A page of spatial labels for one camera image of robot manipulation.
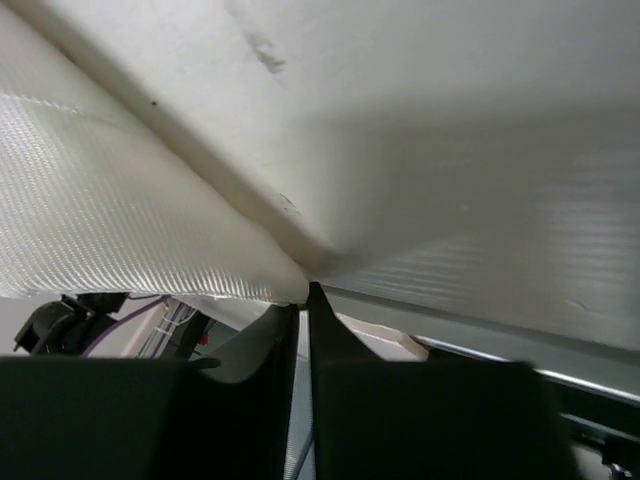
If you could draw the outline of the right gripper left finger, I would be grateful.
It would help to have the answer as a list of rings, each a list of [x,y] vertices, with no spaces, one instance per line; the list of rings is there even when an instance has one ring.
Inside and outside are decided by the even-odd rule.
[[[270,306],[210,356],[10,357],[5,479],[280,479],[299,312]]]

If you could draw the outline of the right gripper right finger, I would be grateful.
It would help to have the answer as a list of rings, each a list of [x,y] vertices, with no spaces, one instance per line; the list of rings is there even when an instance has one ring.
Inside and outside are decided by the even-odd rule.
[[[307,300],[320,479],[576,479],[551,392],[528,364],[387,361]]]

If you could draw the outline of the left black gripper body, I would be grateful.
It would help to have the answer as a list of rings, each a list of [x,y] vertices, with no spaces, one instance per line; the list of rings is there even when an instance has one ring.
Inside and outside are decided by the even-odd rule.
[[[15,348],[29,355],[79,356],[117,321],[126,293],[62,295],[36,308],[15,337]]]

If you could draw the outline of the white skirt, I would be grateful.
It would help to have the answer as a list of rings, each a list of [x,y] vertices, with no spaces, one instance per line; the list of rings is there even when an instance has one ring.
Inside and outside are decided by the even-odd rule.
[[[301,268],[138,119],[1,11],[1,293],[301,303]]]

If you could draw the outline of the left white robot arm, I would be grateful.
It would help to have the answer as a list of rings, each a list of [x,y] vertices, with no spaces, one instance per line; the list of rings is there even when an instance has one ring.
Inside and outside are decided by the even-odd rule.
[[[14,338],[28,355],[188,358],[208,341],[210,319],[169,296],[63,295],[37,307]]]

